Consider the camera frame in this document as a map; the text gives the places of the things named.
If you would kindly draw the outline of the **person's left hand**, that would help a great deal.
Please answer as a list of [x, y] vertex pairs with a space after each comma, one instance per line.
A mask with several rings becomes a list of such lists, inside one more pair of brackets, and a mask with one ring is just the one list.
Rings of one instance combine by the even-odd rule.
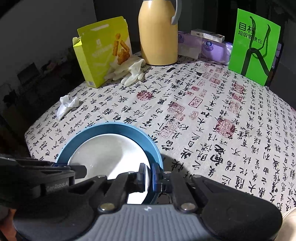
[[15, 209], [9, 209], [8, 216], [1, 221], [1, 231], [7, 240], [16, 240], [16, 230], [13, 225], [13, 217], [15, 215]]

